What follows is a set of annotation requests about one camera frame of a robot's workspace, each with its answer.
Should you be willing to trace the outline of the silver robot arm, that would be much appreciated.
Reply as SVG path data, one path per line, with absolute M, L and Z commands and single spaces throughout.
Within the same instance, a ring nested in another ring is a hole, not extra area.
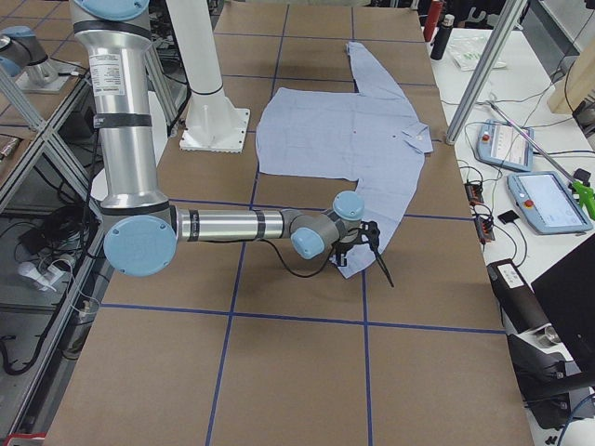
M 103 250 L 118 271 L 146 277 L 167 267 L 180 242 L 274 243 L 289 240 L 305 259 L 347 263 L 357 245 L 377 253 L 377 223 L 364 219 L 363 199 L 339 193 L 309 216 L 296 209 L 181 209 L 160 190 L 145 60 L 152 47 L 145 1 L 73 1 L 73 30 L 86 48 L 102 144 L 107 194 L 101 201 Z

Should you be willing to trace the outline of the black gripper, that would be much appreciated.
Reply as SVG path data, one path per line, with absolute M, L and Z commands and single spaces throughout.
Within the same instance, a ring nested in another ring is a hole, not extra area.
M 380 230 L 376 221 L 362 221 L 358 228 L 351 229 L 347 235 L 333 244 L 336 264 L 347 265 L 347 253 L 356 245 L 367 245 L 375 257 L 375 261 L 385 275 L 390 287 L 394 282 L 390 271 L 380 254 L 379 248 Z

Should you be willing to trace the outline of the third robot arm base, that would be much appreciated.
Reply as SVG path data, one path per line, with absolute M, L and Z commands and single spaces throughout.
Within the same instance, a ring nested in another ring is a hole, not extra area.
M 1 67 L 23 92 L 57 94 L 71 77 L 73 66 L 51 59 L 27 26 L 1 30 Z

